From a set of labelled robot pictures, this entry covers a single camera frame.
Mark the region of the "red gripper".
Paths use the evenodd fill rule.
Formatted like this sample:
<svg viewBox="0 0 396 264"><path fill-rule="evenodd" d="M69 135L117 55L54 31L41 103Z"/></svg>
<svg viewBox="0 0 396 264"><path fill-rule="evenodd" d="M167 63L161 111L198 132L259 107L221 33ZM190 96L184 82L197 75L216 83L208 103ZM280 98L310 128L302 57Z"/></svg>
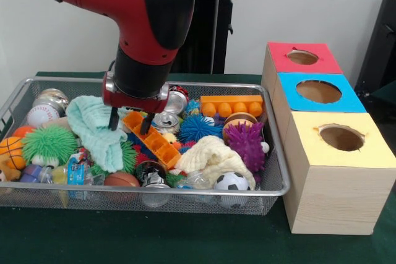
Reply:
<svg viewBox="0 0 396 264"><path fill-rule="evenodd" d="M114 73L105 72L102 84L104 105L111 106L108 128L116 130L119 124L118 108L131 108L148 113L142 121L140 135L147 135L155 117L154 113L162 113L168 103L170 85L166 82L160 91L150 98L138 98L122 92L114 82Z"/></svg>

